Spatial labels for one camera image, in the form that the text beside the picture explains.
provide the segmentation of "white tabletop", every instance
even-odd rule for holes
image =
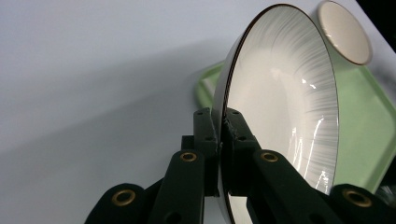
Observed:
[[[107,189],[162,178],[192,134],[199,72],[276,2],[2,1],[1,222],[82,223]],[[319,1],[287,2],[312,14]],[[338,2],[396,104],[395,53],[355,1]],[[205,223],[221,222],[206,198]]]

